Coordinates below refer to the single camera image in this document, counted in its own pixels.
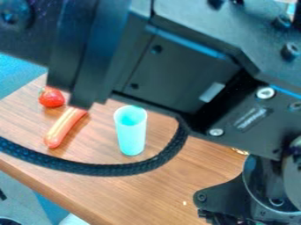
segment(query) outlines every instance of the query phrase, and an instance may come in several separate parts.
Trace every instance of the floor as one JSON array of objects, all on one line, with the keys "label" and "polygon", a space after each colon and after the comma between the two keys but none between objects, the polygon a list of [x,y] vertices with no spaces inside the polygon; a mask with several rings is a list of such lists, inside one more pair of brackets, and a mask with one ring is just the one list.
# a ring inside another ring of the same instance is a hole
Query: floor
[{"label": "floor", "polygon": [[[0,54],[0,99],[11,94],[47,70]],[[0,171],[0,188],[7,200],[0,200],[0,217],[22,225],[56,225],[69,213]]]},{"label": "floor", "polygon": [[31,189],[3,172],[0,187],[7,197],[0,200],[0,217],[12,218],[22,225],[53,225]]}]

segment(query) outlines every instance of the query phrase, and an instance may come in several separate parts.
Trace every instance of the sausage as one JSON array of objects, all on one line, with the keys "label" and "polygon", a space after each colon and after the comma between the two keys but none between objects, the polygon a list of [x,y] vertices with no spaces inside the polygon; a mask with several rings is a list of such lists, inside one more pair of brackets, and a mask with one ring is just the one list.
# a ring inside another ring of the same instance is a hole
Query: sausage
[{"label": "sausage", "polygon": [[57,148],[62,143],[66,134],[86,114],[86,110],[74,107],[69,108],[49,129],[44,138],[45,144],[51,149]]}]

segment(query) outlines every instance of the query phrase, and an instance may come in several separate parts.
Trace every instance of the black cable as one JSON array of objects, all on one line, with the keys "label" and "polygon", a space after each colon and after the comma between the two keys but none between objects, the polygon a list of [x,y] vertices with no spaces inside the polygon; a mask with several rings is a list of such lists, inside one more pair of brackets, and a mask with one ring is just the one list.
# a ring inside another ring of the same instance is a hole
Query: black cable
[{"label": "black cable", "polygon": [[187,137],[187,130],[179,123],[179,127],[175,135],[160,153],[142,162],[125,164],[92,164],[73,162],[27,149],[14,142],[6,140],[3,137],[0,137],[0,151],[23,161],[57,171],[101,177],[119,177],[152,171],[164,165],[180,152],[187,140]]}]

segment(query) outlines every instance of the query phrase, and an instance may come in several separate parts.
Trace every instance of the cup rim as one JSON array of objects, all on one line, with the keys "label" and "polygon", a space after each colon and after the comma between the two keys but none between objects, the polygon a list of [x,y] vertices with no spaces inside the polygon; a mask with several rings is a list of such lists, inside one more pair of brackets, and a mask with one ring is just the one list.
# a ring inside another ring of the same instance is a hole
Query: cup rim
[{"label": "cup rim", "polygon": [[140,108],[143,110],[143,114],[144,114],[144,118],[143,120],[139,121],[138,123],[136,123],[134,126],[138,126],[140,125],[141,123],[143,123],[145,120],[147,120],[147,112],[145,109],[143,109],[142,107],[139,107],[139,106],[136,106],[136,105],[125,105],[125,106],[122,106],[120,108],[118,108],[115,112],[114,112],[114,121],[115,123],[118,123],[118,125],[121,125],[121,126],[125,126],[125,127],[134,127],[133,125],[126,125],[126,124],[123,124],[123,123],[120,123],[119,120],[117,120],[117,115],[118,113],[120,113],[121,110],[124,110],[125,108],[131,108],[131,107],[137,107],[137,108]]}]

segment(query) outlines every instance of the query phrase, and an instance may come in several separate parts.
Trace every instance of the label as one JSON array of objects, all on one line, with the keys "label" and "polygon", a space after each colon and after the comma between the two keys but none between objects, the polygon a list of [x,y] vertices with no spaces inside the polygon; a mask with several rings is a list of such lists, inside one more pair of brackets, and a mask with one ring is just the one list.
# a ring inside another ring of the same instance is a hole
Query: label
[{"label": "label", "polygon": [[269,114],[271,113],[271,109],[262,108],[255,105],[254,107],[249,108],[242,115],[240,115],[239,118],[233,123],[233,126],[240,132],[245,132],[259,123],[261,120],[269,116]]}]

